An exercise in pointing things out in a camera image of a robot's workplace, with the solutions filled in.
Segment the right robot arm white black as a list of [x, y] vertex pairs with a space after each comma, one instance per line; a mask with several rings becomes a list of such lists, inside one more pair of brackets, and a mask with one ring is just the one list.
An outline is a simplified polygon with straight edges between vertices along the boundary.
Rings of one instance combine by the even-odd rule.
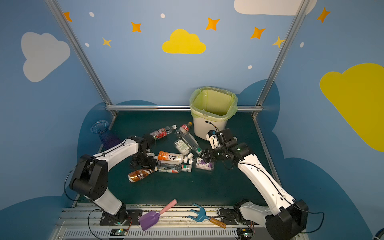
[[268, 206], [245, 202], [239, 207], [240, 214], [245, 220], [266, 228], [274, 240], [290, 240], [306, 229], [308, 205], [288, 194], [247, 144], [208, 148], [203, 150], [201, 157], [206, 163], [230, 160], [251, 180]]

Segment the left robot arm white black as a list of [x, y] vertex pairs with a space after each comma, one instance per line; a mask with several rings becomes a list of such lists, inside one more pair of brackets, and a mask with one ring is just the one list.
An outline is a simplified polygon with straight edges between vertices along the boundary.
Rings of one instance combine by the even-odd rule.
[[132, 157], [134, 166], [156, 168], [150, 147], [155, 139], [146, 134], [132, 136], [118, 145], [93, 156], [83, 155], [75, 167], [69, 187], [97, 205], [111, 225], [124, 225], [128, 220], [126, 205], [108, 189], [108, 173], [123, 160]]

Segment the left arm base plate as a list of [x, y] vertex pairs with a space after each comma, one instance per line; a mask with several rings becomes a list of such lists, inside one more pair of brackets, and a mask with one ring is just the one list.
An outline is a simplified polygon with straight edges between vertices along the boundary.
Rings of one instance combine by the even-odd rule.
[[103, 212], [100, 226], [138, 226], [142, 214], [143, 211], [139, 209], [128, 209], [125, 213], [119, 211], [116, 215]]

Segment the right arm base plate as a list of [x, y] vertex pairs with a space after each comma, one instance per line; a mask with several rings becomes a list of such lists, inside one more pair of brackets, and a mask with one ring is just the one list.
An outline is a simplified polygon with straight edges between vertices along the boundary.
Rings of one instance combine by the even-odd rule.
[[245, 220], [239, 210], [230, 208], [218, 208], [217, 215], [227, 225], [255, 225], [252, 221]]

